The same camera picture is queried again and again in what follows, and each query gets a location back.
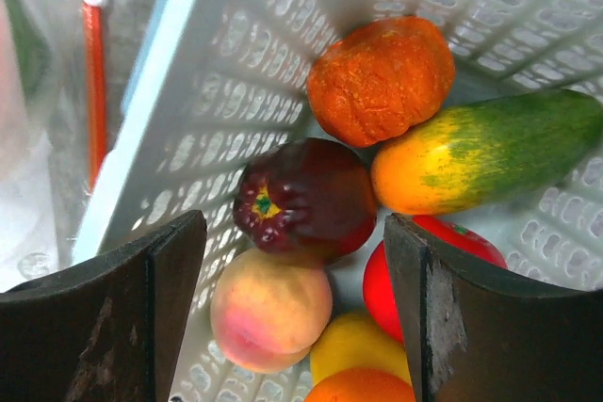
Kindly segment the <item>watermelon slice toy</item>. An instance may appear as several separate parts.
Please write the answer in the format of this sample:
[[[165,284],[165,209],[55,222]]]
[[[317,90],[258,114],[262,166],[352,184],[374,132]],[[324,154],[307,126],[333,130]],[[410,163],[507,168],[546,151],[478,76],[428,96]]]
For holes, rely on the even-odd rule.
[[[1,181],[22,170],[42,125],[47,39],[24,0],[1,0]]]

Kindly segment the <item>clear zip top bag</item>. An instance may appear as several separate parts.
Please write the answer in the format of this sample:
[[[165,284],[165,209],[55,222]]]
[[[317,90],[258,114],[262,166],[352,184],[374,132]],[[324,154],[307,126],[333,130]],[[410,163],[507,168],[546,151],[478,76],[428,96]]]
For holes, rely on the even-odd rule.
[[[68,267],[90,197],[83,0],[24,0],[47,39],[44,123],[16,177],[1,181],[1,287]],[[116,139],[121,100],[155,0],[104,0],[106,136]]]

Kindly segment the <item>light blue plastic basket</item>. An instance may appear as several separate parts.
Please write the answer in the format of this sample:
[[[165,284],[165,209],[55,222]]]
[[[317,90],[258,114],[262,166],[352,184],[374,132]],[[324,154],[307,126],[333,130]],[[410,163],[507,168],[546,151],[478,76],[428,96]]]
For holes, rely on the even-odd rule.
[[[247,246],[232,200],[250,158],[321,135],[304,93],[313,60],[356,26],[400,15],[429,19],[448,40],[449,105],[545,88],[602,94],[602,0],[156,0],[73,261],[204,213],[204,262],[170,401],[305,398],[306,362],[261,376],[228,362],[212,337],[218,277]]]

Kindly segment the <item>green yellow toy mango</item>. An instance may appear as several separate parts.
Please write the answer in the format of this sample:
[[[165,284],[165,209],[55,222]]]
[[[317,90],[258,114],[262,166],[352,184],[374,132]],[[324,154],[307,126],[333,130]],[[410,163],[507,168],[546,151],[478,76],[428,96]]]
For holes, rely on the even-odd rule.
[[[445,108],[387,142],[371,167],[380,203],[443,215],[563,179],[602,136],[602,104],[552,89]]]

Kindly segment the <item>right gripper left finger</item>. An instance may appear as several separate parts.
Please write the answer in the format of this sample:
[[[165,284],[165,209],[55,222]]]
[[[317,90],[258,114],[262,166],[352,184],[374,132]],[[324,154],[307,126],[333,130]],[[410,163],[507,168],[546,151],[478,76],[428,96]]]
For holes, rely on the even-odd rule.
[[[165,401],[206,244],[194,210],[1,296],[5,401]]]

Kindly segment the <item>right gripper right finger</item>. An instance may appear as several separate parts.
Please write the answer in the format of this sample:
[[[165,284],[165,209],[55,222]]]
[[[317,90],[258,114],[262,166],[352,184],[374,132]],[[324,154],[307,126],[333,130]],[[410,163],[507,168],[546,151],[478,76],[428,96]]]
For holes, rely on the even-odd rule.
[[[419,401],[598,401],[602,294],[533,280],[407,217],[384,245]]]

